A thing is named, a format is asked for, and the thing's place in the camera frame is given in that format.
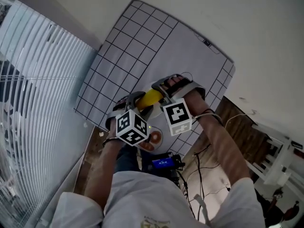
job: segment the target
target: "brown floor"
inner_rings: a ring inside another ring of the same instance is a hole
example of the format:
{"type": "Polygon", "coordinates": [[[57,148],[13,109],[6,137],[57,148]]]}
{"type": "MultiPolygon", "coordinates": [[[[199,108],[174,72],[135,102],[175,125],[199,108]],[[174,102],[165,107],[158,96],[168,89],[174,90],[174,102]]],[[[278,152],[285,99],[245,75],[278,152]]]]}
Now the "brown floor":
{"type": "MultiPolygon", "coordinates": [[[[226,124],[229,118],[237,114],[242,114],[243,112],[227,98],[223,97],[216,113],[222,118],[223,123],[226,124]]],[[[250,163],[256,162],[259,164],[265,159],[270,144],[266,142],[268,139],[266,134],[253,129],[251,127],[252,124],[254,124],[254,122],[252,122],[249,117],[238,116],[232,119],[227,125],[227,131],[237,143],[245,159],[250,163]]],[[[88,177],[90,176],[89,173],[94,169],[94,163],[96,163],[100,156],[103,148],[102,142],[107,135],[107,133],[103,132],[104,136],[101,137],[99,135],[101,132],[103,131],[98,128],[94,129],[76,182],[75,193],[84,193],[88,177]]],[[[183,159],[183,162],[186,163],[185,170],[183,171],[185,179],[187,179],[190,173],[197,170],[193,154],[203,150],[208,144],[209,141],[203,132],[183,159]]],[[[212,167],[217,161],[211,147],[201,153],[199,158],[201,167],[212,167]]]]}

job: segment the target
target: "person's right hand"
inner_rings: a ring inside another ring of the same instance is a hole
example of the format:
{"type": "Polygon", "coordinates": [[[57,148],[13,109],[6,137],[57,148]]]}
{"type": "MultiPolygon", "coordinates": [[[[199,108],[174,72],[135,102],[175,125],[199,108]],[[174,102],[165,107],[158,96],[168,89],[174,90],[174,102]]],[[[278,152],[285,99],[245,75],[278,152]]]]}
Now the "person's right hand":
{"type": "MultiPolygon", "coordinates": [[[[172,77],[170,79],[167,80],[167,83],[170,86],[175,85],[177,82],[179,82],[180,80],[182,80],[183,77],[182,76],[178,76],[178,77],[172,77]]],[[[162,86],[164,90],[167,90],[168,87],[166,86],[162,86]]],[[[209,108],[209,106],[207,105],[207,103],[202,99],[201,95],[199,94],[199,92],[197,92],[196,90],[192,90],[189,93],[187,93],[184,96],[185,102],[187,104],[187,107],[191,113],[192,116],[197,116],[199,114],[202,114],[205,110],[207,110],[209,108]]]]}

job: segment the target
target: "cube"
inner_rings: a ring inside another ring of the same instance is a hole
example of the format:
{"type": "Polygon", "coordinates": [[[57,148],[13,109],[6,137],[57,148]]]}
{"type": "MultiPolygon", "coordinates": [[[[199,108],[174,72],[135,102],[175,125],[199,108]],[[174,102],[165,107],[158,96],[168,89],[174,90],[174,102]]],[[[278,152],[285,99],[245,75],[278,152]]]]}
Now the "cube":
{"type": "Polygon", "coordinates": [[[116,137],[130,146],[146,140],[150,130],[151,126],[133,110],[116,116],[116,137]]]}
{"type": "Polygon", "coordinates": [[[164,106],[162,109],[165,113],[171,136],[191,130],[192,116],[183,98],[164,106]]]}

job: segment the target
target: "screen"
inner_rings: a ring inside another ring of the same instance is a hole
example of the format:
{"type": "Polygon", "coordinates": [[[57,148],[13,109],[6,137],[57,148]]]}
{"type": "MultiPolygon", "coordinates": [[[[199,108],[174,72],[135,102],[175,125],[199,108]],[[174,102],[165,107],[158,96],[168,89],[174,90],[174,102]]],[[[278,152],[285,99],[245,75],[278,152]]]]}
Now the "screen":
{"type": "Polygon", "coordinates": [[[166,167],[172,167],[174,166],[173,159],[171,157],[160,159],[160,160],[154,160],[152,161],[155,168],[166,168],[166,167]]]}

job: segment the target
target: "person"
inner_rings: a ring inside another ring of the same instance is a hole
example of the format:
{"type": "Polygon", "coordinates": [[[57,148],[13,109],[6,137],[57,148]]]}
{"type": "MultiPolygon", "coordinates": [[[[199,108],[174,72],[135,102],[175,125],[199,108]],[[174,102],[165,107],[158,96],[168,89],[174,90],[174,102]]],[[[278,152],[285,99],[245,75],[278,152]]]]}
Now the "person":
{"type": "MultiPolygon", "coordinates": [[[[172,77],[162,87],[167,90],[181,79],[172,77]]],[[[208,112],[209,106],[196,90],[186,94],[184,99],[193,116],[208,112]]],[[[231,184],[228,196],[211,220],[211,227],[265,227],[262,208],[239,148],[212,115],[198,119],[231,184]]],[[[108,137],[115,136],[115,124],[112,120],[108,137]]],[[[63,193],[52,227],[209,227],[193,217],[187,200],[172,181],[134,167],[137,151],[123,145],[120,140],[105,144],[85,195],[63,193]],[[116,164],[121,160],[125,163],[124,170],[117,169],[116,164]]]]}

